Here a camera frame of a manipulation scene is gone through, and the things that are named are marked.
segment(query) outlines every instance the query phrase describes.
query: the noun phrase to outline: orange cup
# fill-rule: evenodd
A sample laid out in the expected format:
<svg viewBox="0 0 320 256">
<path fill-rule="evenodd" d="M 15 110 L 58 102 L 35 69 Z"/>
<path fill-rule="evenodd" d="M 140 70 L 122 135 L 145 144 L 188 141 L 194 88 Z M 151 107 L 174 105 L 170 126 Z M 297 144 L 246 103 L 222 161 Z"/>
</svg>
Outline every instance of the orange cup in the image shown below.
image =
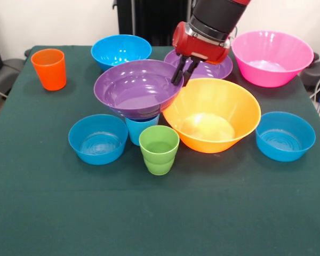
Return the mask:
<svg viewBox="0 0 320 256">
<path fill-rule="evenodd" d="M 44 49 L 34 53 L 31 62 L 48 91 L 57 91 L 66 85 L 64 53 L 57 49 Z"/>
</svg>

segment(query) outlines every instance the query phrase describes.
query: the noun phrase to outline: dark green table cover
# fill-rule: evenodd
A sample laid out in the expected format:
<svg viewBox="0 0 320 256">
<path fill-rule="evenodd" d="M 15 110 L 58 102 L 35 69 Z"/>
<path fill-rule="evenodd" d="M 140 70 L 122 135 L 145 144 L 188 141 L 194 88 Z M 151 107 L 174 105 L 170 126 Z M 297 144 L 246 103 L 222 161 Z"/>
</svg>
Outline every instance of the dark green table cover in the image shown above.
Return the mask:
<svg viewBox="0 0 320 256">
<path fill-rule="evenodd" d="M 90 47 L 58 48 L 67 86 L 45 91 L 28 60 L 0 114 L 0 256 L 320 256 L 320 118 L 298 77 L 282 88 L 254 86 L 230 54 L 227 79 L 253 93 L 263 113 L 289 111 L 314 127 L 302 159 L 268 159 L 252 133 L 220 154 L 181 143 L 171 172 L 156 177 L 129 140 L 109 165 L 77 158 L 71 126 L 112 112 L 93 94 L 101 71 Z M 151 58 L 170 49 L 155 47 Z"/>
</svg>

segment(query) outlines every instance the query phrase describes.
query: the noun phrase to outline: bowl rim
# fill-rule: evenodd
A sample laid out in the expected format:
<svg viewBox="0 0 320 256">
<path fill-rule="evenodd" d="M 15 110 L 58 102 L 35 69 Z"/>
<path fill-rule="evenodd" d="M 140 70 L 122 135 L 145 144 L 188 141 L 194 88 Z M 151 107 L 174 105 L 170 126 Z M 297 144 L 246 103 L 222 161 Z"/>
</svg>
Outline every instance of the bowl rim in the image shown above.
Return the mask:
<svg viewBox="0 0 320 256">
<path fill-rule="evenodd" d="M 285 35 L 285 36 L 289 36 L 289 37 L 293 37 L 295 39 L 297 39 L 298 41 L 302 42 L 305 46 L 307 46 L 309 52 L 310 52 L 310 61 L 308 64 L 306 65 L 303 65 L 301 68 L 296 68 L 296 69 L 291 69 L 291 70 L 287 70 L 287 71 L 273 71 L 273 70 L 266 70 L 266 69 L 261 69 L 261 68 L 257 68 L 257 67 L 254 67 L 252 65 L 250 65 L 248 62 L 244 61 L 241 57 L 239 57 L 239 55 L 237 54 L 237 51 L 234 50 L 234 44 L 236 41 L 238 41 L 239 39 L 241 39 L 242 37 L 246 36 L 246 35 L 249 35 L 249 34 L 257 34 L 259 32 L 268 32 L 268 33 L 274 33 L 274 34 L 281 34 L 281 35 Z M 302 40 L 301 38 L 297 37 L 297 36 L 294 36 L 294 35 L 291 35 L 291 34 L 288 34 L 288 33 L 285 33 L 285 32 L 282 32 L 282 31 L 278 31 L 278 30 L 265 30 L 265 29 L 260 29 L 260 30 L 252 30 L 252 31 L 248 31 L 248 32 L 245 32 L 243 34 L 240 34 L 238 35 L 232 42 L 231 44 L 231 49 L 234 53 L 234 56 L 236 58 L 236 60 L 240 60 L 242 63 L 244 64 L 247 64 L 248 66 L 254 68 L 254 69 L 257 69 L 257 70 L 262 70 L 262 71 L 265 71 L 265 72 L 270 72 L 270 73 L 277 73 L 277 74 L 286 74 L 286 73 L 294 73 L 294 72 L 300 72 L 301 70 L 307 68 L 313 61 L 314 59 L 314 51 L 313 49 L 311 48 L 311 46 L 309 44 L 306 43 L 306 41 Z"/>
<path fill-rule="evenodd" d="M 74 127 L 75 127 L 76 125 L 78 125 L 80 122 L 82 122 L 82 121 L 84 121 L 84 120 L 86 120 L 86 119 L 90 119 L 90 118 L 96 117 L 96 116 L 101 116 L 101 117 L 113 117 L 115 120 L 118 120 L 118 122 L 120 122 L 120 123 L 124 126 L 124 128 L 125 128 L 125 131 L 126 131 L 126 132 L 125 132 L 125 136 L 122 138 L 123 140 L 121 140 L 122 143 L 121 143 L 117 148 L 115 148 L 113 151 L 109 151 L 109 152 L 102 153 L 102 154 L 99 154 L 99 155 L 97 155 L 97 154 L 94 155 L 94 154 L 82 153 L 82 152 L 80 152 L 79 150 L 77 150 L 77 149 L 74 147 L 72 141 L 70 140 L 70 134 L 71 134 L 71 132 L 73 131 Z M 83 154 L 83 155 L 86 155 L 86 156 L 103 156 L 103 155 L 108 155 L 108 154 L 110 154 L 110 153 L 112 153 L 112 152 L 115 152 L 115 151 L 118 150 L 120 147 L 123 147 L 123 144 L 125 144 L 126 141 L 127 141 L 127 139 L 128 139 L 128 134 L 129 134 L 129 132 L 128 132 L 127 125 L 126 125 L 120 118 L 118 118 L 117 116 L 109 115 L 109 114 L 94 114 L 94 115 L 90 115 L 90 116 L 83 117 L 82 119 L 78 120 L 76 123 L 74 123 L 74 124 L 72 125 L 72 127 L 70 128 L 69 133 L 68 133 L 68 141 L 69 141 L 70 146 L 72 147 L 72 149 L 73 149 L 76 153 Z"/>
<path fill-rule="evenodd" d="M 101 63 L 101 64 L 104 64 L 104 65 L 112 66 L 112 67 L 116 67 L 116 66 L 118 66 L 118 65 L 121 64 L 121 63 L 119 63 L 119 64 L 111 64 L 111 63 L 103 62 L 103 61 L 97 59 L 97 58 L 95 57 L 95 55 L 93 54 L 93 49 L 94 49 L 94 47 L 95 47 L 97 44 L 99 44 L 99 43 L 102 42 L 102 41 L 109 40 L 110 38 L 113 38 L 113 37 L 138 38 L 138 39 L 140 39 L 141 41 L 143 41 L 143 42 L 147 45 L 147 47 L 148 47 L 148 53 L 146 54 L 147 56 L 145 57 L 145 59 L 148 59 L 149 56 L 151 55 L 152 47 L 151 47 L 151 44 L 150 44 L 146 39 L 144 39 L 144 38 L 142 38 L 142 37 L 140 37 L 140 36 L 135 36 L 135 35 L 120 34 L 120 35 L 111 35 L 111 36 L 107 36 L 107 37 L 101 38 L 100 40 L 96 41 L 96 42 L 91 46 L 91 50 L 90 50 L 91 56 L 94 58 L 95 61 L 97 61 L 97 62 L 99 62 L 99 63 Z"/>
<path fill-rule="evenodd" d="M 233 86 L 236 86 L 236 87 L 240 88 L 241 90 L 245 91 L 245 93 L 247 93 L 252 99 L 254 99 L 254 102 L 256 103 L 256 106 L 257 106 L 257 109 L 258 109 L 258 112 L 259 112 L 259 118 L 258 118 L 258 120 L 257 120 L 256 125 L 254 126 L 254 128 L 252 128 L 252 129 L 251 129 L 250 131 L 248 131 L 247 133 L 245 133 L 245 134 L 243 134 L 243 135 L 241 135 L 241 136 L 238 136 L 238 137 L 236 137 L 236 138 L 233 138 L 233 139 L 231 139 L 231 140 L 203 140 L 203 139 L 198 139 L 198 138 L 195 138 L 195 137 L 193 137 L 193 136 L 190 136 L 190 135 L 188 135 L 188 134 L 186 134 L 186 133 L 184 133 L 184 132 L 181 132 L 179 129 L 173 127 L 173 126 L 170 124 L 170 122 L 167 120 L 167 118 L 166 118 L 166 114 L 165 114 L 165 113 L 166 113 L 167 109 L 164 110 L 164 111 L 163 111 L 163 115 L 164 115 L 166 121 L 170 124 L 170 126 L 172 126 L 175 130 L 177 130 L 178 133 L 183 134 L 183 135 L 185 135 L 186 137 L 189 137 L 190 139 L 198 140 L 198 141 L 201 141 L 201 142 L 208 142 L 208 143 L 230 143 L 230 142 L 235 142 L 235 141 L 237 142 L 237 141 L 241 140 L 242 138 L 244 138 L 244 137 L 248 136 L 249 134 L 251 134 L 251 133 L 257 128 L 257 126 L 259 125 L 259 123 L 260 123 L 260 121 L 261 121 L 261 106 L 260 106 L 258 100 L 256 99 L 256 97 L 255 97 L 251 92 L 249 92 L 246 88 L 244 88 L 244 87 L 242 87 L 242 86 L 240 86 L 240 85 L 238 85 L 238 84 L 236 84 L 236 83 L 233 83 L 233 82 L 230 82 L 230 81 L 227 81 L 227 80 L 224 80 L 224 79 L 219 79 L 219 78 L 195 78 L 195 79 L 192 79 L 192 80 L 200 80 L 200 79 L 203 79 L 203 80 L 206 80 L 206 79 L 208 79 L 208 80 L 216 80 L 216 79 L 217 79 L 217 80 L 221 80 L 221 81 L 223 81 L 223 83 L 226 82 L 226 83 L 232 84 Z M 185 90 L 185 88 L 187 88 L 187 86 L 190 86 L 189 84 L 190 84 L 190 81 L 188 81 L 186 87 L 184 87 L 182 90 Z"/>
<path fill-rule="evenodd" d="M 286 116 L 291 116 L 291 117 L 294 117 L 296 119 L 299 119 L 301 121 L 303 121 L 308 127 L 311 128 L 311 130 L 313 131 L 313 141 L 311 143 L 311 145 L 305 149 L 300 149 L 300 150 L 294 150 L 294 151 L 291 151 L 291 150 L 284 150 L 284 149 L 280 149 L 280 148 L 277 148 L 277 147 L 274 147 L 273 145 L 267 143 L 264 139 L 262 139 L 261 135 L 259 134 L 258 132 L 258 127 L 256 128 L 256 137 L 258 139 L 260 139 L 261 141 L 263 141 L 266 145 L 270 146 L 271 148 L 275 148 L 276 150 L 278 151 L 281 151 L 281 152 L 285 152 L 285 153 L 302 153 L 302 152 L 306 152 L 308 151 L 314 144 L 315 144 L 315 141 L 316 141 L 316 133 L 315 133 L 315 130 L 313 128 L 313 126 L 311 126 L 310 123 L 308 123 L 305 119 L 303 119 L 302 117 L 296 115 L 296 114 L 293 114 L 293 113 L 290 113 L 290 112 L 285 112 L 285 111 L 270 111 L 270 112 L 266 112 L 264 113 L 262 116 L 261 116 L 261 119 L 262 117 L 264 116 L 269 116 L 269 115 L 272 115 L 272 114 L 284 114 Z"/>
<path fill-rule="evenodd" d="M 170 130 L 170 131 L 173 131 L 173 132 L 176 134 L 177 143 L 175 144 L 175 147 L 174 147 L 174 148 L 172 148 L 171 150 L 169 150 L 169 151 L 167 151 L 167 152 L 164 152 L 164 153 L 154 153 L 154 152 L 149 151 L 148 149 L 146 149 L 144 146 L 141 145 L 141 140 L 140 140 L 141 135 L 142 135 L 143 133 L 145 133 L 146 130 L 155 129 L 155 128 L 154 128 L 155 126 L 165 127 L 166 129 L 168 129 L 168 130 Z M 148 152 L 148 153 L 151 153 L 151 154 L 154 154 L 154 155 L 165 155 L 165 154 L 168 154 L 168 153 L 171 153 L 171 152 L 175 151 L 175 150 L 178 148 L 178 146 L 179 146 L 179 144 L 180 144 L 180 136 L 179 136 L 179 134 L 177 133 L 177 131 L 176 131 L 175 129 L 173 129 L 173 128 L 167 126 L 167 125 L 157 124 L 157 125 L 152 125 L 152 126 L 150 126 L 150 127 L 147 127 L 146 129 L 144 129 L 144 130 L 140 133 L 140 136 L 139 136 L 139 144 L 140 144 L 140 147 L 141 147 L 144 151 L 146 151 L 146 152 Z"/>
<path fill-rule="evenodd" d="M 154 106 L 162 105 L 163 103 L 171 100 L 173 97 L 176 97 L 176 95 L 178 95 L 178 93 L 181 91 L 182 86 L 183 86 L 183 79 L 181 79 L 181 82 L 180 82 L 179 85 L 173 85 L 173 86 L 175 86 L 175 87 L 178 88 L 178 91 L 177 91 L 175 94 L 173 94 L 172 96 L 170 96 L 170 97 L 169 97 L 168 99 L 166 99 L 166 100 L 163 100 L 163 101 L 161 101 L 161 102 L 158 102 L 158 103 L 156 103 L 156 104 L 152 104 L 152 105 L 149 105 L 149 106 L 146 106 L 146 107 L 143 107 L 143 108 L 117 108 L 117 107 L 115 107 L 115 106 L 111 106 L 111 105 L 103 102 L 103 101 L 97 96 L 96 90 L 95 90 L 95 88 L 96 88 L 96 86 L 97 86 L 97 84 L 98 84 L 98 80 L 101 79 L 102 76 L 104 76 L 104 75 L 106 75 L 107 73 L 111 72 L 111 70 L 114 70 L 114 69 L 116 69 L 116 68 L 119 68 L 121 65 L 130 65 L 130 63 L 136 63 L 136 62 L 161 62 L 161 63 L 164 63 L 165 65 L 170 65 L 170 66 L 172 66 L 174 69 L 176 69 L 176 67 L 175 67 L 174 65 L 169 64 L 169 63 L 167 63 L 167 62 L 164 62 L 164 61 L 162 61 L 162 60 L 150 60 L 150 59 L 147 59 L 147 60 L 132 60 L 132 61 L 129 61 L 129 62 L 125 62 L 125 63 L 119 64 L 118 66 L 114 66 L 114 67 L 108 69 L 107 71 L 103 72 L 103 74 L 101 74 L 101 75 L 96 79 L 95 84 L 94 84 L 93 90 L 94 90 L 95 97 L 96 97 L 102 104 L 104 104 L 105 106 L 107 106 L 107 107 L 109 107 L 109 108 L 116 109 L 116 110 L 122 110 L 122 111 L 148 109 L 148 108 L 152 108 L 152 107 L 154 107 Z"/>
<path fill-rule="evenodd" d="M 173 54 L 173 52 L 175 52 L 175 50 L 172 50 L 172 51 L 170 51 L 168 54 L 166 54 L 166 56 L 165 56 L 165 58 L 164 58 L 164 62 L 169 63 L 169 64 L 171 64 L 171 65 L 174 65 L 174 64 L 168 62 L 168 60 L 167 60 L 167 58 L 168 58 L 171 54 Z M 228 76 L 231 74 L 231 72 L 233 71 L 233 69 L 234 69 L 234 63 L 233 63 L 233 60 L 231 59 L 231 57 L 230 57 L 229 55 L 227 55 L 227 56 L 225 57 L 225 59 L 222 61 L 222 63 L 223 63 L 225 60 L 228 60 L 228 61 L 230 61 L 230 63 L 231 63 L 230 71 L 228 71 L 225 76 L 220 77 L 220 78 L 217 78 L 217 77 L 200 77 L 200 78 L 217 78 L 217 79 L 224 79 L 224 78 L 228 77 Z"/>
</svg>

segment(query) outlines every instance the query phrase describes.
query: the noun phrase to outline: bowl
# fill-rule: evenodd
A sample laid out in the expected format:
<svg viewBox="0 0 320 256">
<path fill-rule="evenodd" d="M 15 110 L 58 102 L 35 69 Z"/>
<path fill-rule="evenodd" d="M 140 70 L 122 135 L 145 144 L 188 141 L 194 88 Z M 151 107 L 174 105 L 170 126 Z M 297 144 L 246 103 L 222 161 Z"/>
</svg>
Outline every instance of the bowl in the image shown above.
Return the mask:
<svg viewBox="0 0 320 256">
<path fill-rule="evenodd" d="M 256 143 L 267 157 L 292 162 L 302 157 L 315 143 L 313 127 L 301 117 L 287 112 L 262 115 L 256 129 Z"/>
<path fill-rule="evenodd" d="M 232 49 L 244 78 L 262 87 L 287 84 L 314 58 L 307 43 L 277 31 L 244 33 L 235 38 Z"/>
<path fill-rule="evenodd" d="M 148 119 L 166 109 L 179 93 L 171 78 L 175 66 L 159 60 L 136 60 L 108 69 L 95 82 L 99 101 L 129 119 Z"/>
<path fill-rule="evenodd" d="M 147 59 L 151 45 L 143 38 L 133 35 L 114 35 L 97 41 L 91 55 L 103 71 L 132 60 Z"/>
<path fill-rule="evenodd" d="M 180 57 L 177 56 L 175 50 L 170 51 L 165 59 L 165 62 L 172 64 L 174 66 L 178 66 L 180 62 Z M 191 59 L 186 60 L 186 64 L 184 70 L 188 69 L 189 65 L 192 63 Z M 233 61 L 229 56 L 226 56 L 224 61 L 218 65 L 213 65 L 206 62 L 200 62 L 198 67 L 194 70 L 190 79 L 195 78 L 220 78 L 223 79 L 230 75 L 233 70 Z"/>
<path fill-rule="evenodd" d="M 69 143 L 79 158 L 93 165 L 117 160 L 128 138 L 126 124 L 112 115 L 87 116 L 75 123 L 69 132 Z"/>
<path fill-rule="evenodd" d="M 261 119 L 260 105 L 249 91 L 216 78 L 189 80 L 163 114 L 182 142 L 202 153 L 227 150 Z"/>
</svg>

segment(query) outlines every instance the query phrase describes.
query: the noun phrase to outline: plastic cup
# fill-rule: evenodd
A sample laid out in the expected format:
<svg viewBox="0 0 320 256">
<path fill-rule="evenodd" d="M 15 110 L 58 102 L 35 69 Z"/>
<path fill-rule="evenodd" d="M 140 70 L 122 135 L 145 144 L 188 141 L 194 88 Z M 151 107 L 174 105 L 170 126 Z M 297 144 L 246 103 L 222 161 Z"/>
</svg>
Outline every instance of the plastic cup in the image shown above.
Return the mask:
<svg viewBox="0 0 320 256">
<path fill-rule="evenodd" d="M 132 143 L 139 146 L 140 145 L 139 137 L 141 132 L 143 132 L 144 129 L 150 126 L 157 125 L 159 122 L 159 117 L 160 115 L 157 115 L 156 117 L 145 119 L 145 120 L 132 120 L 132 119 L 126 118 L 126 124 L 128 127 L 129 136 Z"/>
<path fill-rule="evenodd" d="M 177 132 L 164 125 L 148 127 L 140 134 L 139 143 L 143 160 L 150 173 L 165 175 L 170 171 L 179 141 Z"/>
<path fill-rule="evenodd" d="M 66 85 L 64 53 L 57 49 L 44 49 L 34 53 L 31 62 L 48 91 L 57 91 Z"/>
</svg>

